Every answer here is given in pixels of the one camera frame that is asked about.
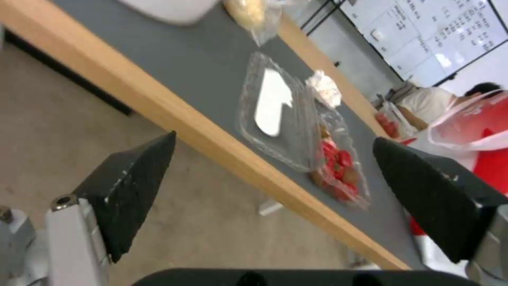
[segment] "white container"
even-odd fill
[[[191,25],[219,0],[119,0],[139,12],[175,25]]]

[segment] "beige carpet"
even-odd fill
[[[108,154],[163,130],[126,117],[17,48],[0,52],[0,204],[36,227]],[[131,252],[110,271],[128,285],[173,267],[328,268],[346,248],[289,210],[257,214],[266,197],[179,141]]]

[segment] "black hair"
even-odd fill
[[[500,90],[502,89],[503,87],[498,85],[497,83],[493,83],[493,82],[483,82],[483,83],[479,83],[477,85],[475,85],[472,89],[470,89],[468,92],[466,92],[464,94],[464,96],[471,96],[475,93],[481,93],[481,94],[484,94],[484,93],[487,93],[487,92],[491,92],[491,91],[494,91],[494,90]],[[491,93],[489,94],[488,96],[486,96],[485,98],[491,98],[497,94],[500,94],[502,93],[503,91],[498,91],[498,92],[494,92],[494,93]]]

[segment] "red and white plastic bag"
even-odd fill
[[[407,140],[415,149],[449,157],[508,195],[508,92],[492,91],[450,108]],[[491,98],[489,94],[499,93]],[[429,268],[465,276],[466,262],[452,263],[411,219],[411,229]]]

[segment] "table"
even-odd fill
[[[368,212],[347,208],[305,174],[251,149],[234,128],[249,55],[257,46],[221,6],[197,25],[177,27],[112,0],[0,0],[0,22],[246,182],[385,269],[422,268],[403,210],[372,155],[386,136],[374,109],[284,17],[261,48],[301,80],[322,69],[340,87],[372,194]]]

